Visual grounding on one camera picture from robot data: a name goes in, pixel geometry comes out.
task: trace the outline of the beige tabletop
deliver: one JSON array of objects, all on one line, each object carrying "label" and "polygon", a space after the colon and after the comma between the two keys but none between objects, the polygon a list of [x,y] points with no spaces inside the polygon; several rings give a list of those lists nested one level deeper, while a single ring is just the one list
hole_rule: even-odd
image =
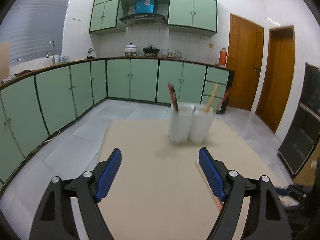
[{"label": "beige tabletop", "polygon": [[[99,161],[114,148],[122,163],[108,196],[99,208],[115,240],[206,240],[219,209],[198,165],[207,147],[214,159],[242,176],[276,176],[258,155],[224,122],[214,120],[208,140],[200,145],[172,145],[167,120],[116,120],[107,129]],[[233,239],[240,239],[248,212],[243,208]]]}]

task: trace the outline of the brown countertop edge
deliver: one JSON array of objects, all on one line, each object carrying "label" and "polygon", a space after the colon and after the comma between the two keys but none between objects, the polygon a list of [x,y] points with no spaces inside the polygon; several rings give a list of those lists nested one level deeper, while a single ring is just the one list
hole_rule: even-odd
[{"label": "brown countertop edge", "polygon": [[203,63],[203,62],[197,62],[197,61],[191,61],[191,60],[183,60],[183,59],[176,59],[176,58],[162,58],[162,57],[103,57],[103,58],[90,58],[90,59],[81,59],[81,60],[75,60],[75,61],[71,61],[71,62],[66,62],[66,63],[61,63],[61,64],[56,64],[53,66],[48,66],[48,67],[44,67],[44,68],[39,68],[33,71],[30,71],[28,73],[25,73],[19,77],[13,78],[9,81],[7,81],[6,83],[3,83],[0,85],[0,90],[5,89],[6,87],[20,81],[23,80],[25,78],[28,78],[30,76],[48,71],[48,70],[52,70],[52,69],[56,69],[56,68],[61,68],[64,66],[71,66],[71,65],[75,65],[75,64],[80,64],[80,63],[85,63],[85,62],[91,62],[91,61],[97,61],[97,60],[107,60],[107,59],[161,59],[161,60],[172,60],[172,61],[179,61],[179,62],[187,62],[187,63],[193,63],[193,64],[198,64],[198,65],[204,65],[204,66],[209,66],[209,67],[215,67],[215,68],[219,68],[219,69],[223,69],[223,70],[227,70],[227,71],[232,71],[230,69],[226,69],[223,67],[219,67],[219,66],[215,66],[212,64],[208,64],[208,63]]}]

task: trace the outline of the blue gripper pad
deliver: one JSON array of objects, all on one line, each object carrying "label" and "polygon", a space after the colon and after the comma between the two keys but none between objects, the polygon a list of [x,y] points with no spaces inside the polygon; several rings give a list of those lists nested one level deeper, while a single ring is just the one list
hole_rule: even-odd
[{"label": "blue gripper pad", "polygon": [[220,200],[224,201],[226,194],[223,190],[223,180],[217,169],[208,157],[207,153],[201,149],[199,151],[199,164],[204,172],[204,175],[210,185],[212,193]]},{"label": "blue gripper pad", "polygon": [[108,195],[111,184],[119,170],[121,159],[121,151],[117,149],[98,180],[97,193],[95,195],[98,201],[101,201],[102,198]]}]

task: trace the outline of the red thermos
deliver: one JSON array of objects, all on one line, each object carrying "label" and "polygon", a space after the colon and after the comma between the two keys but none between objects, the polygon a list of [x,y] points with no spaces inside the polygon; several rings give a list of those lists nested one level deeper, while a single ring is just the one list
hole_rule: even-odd
[{"label": "red thermos", "polygon": [[227,51],[226,48],[223,47],[222,50],[220,51],[220,57],[219,57],[219,65],[226,65],[227,61]]}]

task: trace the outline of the blue box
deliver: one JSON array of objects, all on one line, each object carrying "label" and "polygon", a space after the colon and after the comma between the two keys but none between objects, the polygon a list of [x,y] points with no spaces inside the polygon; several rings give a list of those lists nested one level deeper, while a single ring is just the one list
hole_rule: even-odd
[{"label": "blue box", "polygon": [[157,13],[156,0],[137,0],[134,13]]}]

